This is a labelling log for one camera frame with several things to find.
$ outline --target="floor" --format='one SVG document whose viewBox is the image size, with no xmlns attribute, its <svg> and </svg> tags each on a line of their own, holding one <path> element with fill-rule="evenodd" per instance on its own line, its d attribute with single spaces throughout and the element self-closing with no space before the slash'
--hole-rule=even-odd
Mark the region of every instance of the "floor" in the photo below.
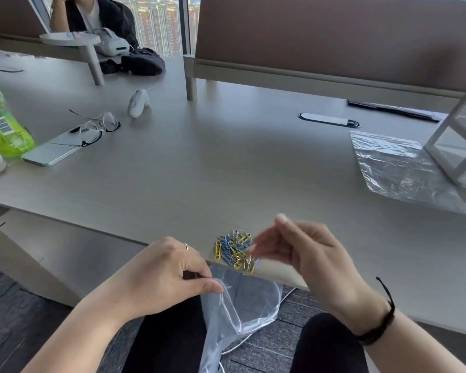
<svg viewBox="0 0 466 373">
<path fill-rule="evenodd" d="M 0 272 L 0 373 L 18 373 L 67 317 L 71 308 L 29 293 Z M 223 358 L 227 373 L 288 372 L 304 323 L 321 307 L 296 290 L 278 319 Z M 100 373 L 121 371 L 140 320 L 126 324 L 112 340 Z"/>
</svg>

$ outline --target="bracelet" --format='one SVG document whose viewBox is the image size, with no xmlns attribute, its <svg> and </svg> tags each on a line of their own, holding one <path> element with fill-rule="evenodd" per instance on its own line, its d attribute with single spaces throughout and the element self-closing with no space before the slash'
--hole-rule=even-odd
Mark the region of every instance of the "bracelet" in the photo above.
<svg viewBox="0 0 466 373">
<path fill-rule="evenodd" d="M 370 346 L 373 343 L 375 343 L 379 338 L 381 338 L 385 330 L 387 329 L 387 327 L 390 326 L 390 324 L 395 318 L 394 300 L 392 300 L 388 288 L 385 286 L 385 284 L 382 282 L 382 280 L 378 276 L 376 276 L 376 280 L 380 282 L 380 284 L 385 289 L 385 292 L 387 293 L 388 297 L 390 298 L 390 301 L 388 301 L 388 303 L 390 304 L 391 309 L 388 312 L 388 314 L 386 314 L 386 316 L 383 318 L 381 324 L 377 328 L 374 328 L 368 331 L 364 335 L 359 335 L 359 336 L 356 335 L 357 341 L 363 346 Z"/>
</svg>

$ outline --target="brown partition panel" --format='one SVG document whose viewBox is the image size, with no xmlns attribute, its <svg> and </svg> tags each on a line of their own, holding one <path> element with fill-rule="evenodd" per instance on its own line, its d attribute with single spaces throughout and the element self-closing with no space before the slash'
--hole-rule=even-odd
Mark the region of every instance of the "brown partition panel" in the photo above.
<svg viewBox="0 0 466 373">
<path fill-rule="evenodd" d="M 0 0 L 0 34 L 37 38 L 45 32 L 29 0 Z"/>
<path fill-rule="evenodd" d="M 201 0 L 197 58 L 466 90 L 466 1 Z"/>
</svg>

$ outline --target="neck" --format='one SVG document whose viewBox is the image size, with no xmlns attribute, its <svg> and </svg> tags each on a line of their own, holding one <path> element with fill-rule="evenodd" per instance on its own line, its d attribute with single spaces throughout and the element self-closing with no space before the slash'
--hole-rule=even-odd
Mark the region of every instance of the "neck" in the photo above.
<svg viewBox="0 0 466 373">
<path fill-rule="evenodd" d="M 76 0 L 77 4 L 80 5 L 87 13 L 91 13 L 93 10 L 93 3 L 95 0 Z"/>
</svg>

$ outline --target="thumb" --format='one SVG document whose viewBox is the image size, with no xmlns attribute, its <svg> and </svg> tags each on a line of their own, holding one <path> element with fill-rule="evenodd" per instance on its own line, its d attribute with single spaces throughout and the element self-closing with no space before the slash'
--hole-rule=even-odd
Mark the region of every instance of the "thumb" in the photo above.
<svg viewBox="0 0 466 373">
<path fill-rule="evenodd" d="M 184 280 L 185 290 L 190 297 L 204 295 L 205 293 L 223 293 L 223 286 L 213 278 L 201 277 L 197 279 Z"/>
<path fill-rule="evenodd" d="M 274 224 L 283 238 L 299 253 L 313 245 L 314 241 L 285 214 L 279 213 Z"/>
</svg>

